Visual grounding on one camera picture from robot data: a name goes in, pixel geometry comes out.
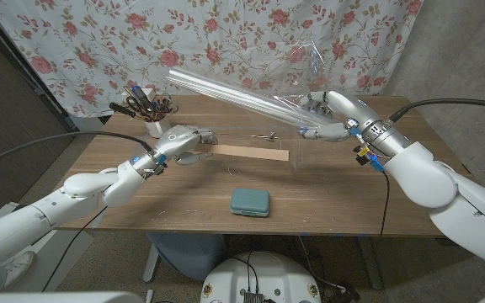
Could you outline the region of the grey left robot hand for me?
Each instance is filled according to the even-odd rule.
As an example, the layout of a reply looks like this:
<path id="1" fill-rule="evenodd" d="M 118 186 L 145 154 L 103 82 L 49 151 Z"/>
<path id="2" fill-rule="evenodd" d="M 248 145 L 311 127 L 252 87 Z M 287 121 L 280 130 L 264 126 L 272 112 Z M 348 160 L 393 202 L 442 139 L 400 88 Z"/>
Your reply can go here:
<path id="1" fill-rule="evenodd" d="M 192 165 L 212 156 L 209 151 L 199 154 L 190 152 L 199 143 L 216 145 L 218 141 L 209 129 L 195 125 L 176 125 L 160 136 L 153 147 L 153 155 L 158 164 L 174 159 L 178 165 Z"/>

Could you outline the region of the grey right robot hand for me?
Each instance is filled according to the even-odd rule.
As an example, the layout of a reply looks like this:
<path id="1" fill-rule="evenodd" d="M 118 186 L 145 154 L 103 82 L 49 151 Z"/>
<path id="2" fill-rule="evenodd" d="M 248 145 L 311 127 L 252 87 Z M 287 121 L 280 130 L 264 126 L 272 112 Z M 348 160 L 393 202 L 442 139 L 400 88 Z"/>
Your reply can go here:
<path id="1" fill-rule="evenodd" d="M 335 91 L 310 92 L 300 103 L 304 109 L 316 114 L 329 114 L 337 118 L 337 122 L 331 125 L 301 128 L 300 133 L 305 139 L 342 141 L 357 130 L 364 141 L 372 142 L 386 132 L 386 126 L 379 114 L 354 96 L 346 96 Z"/>

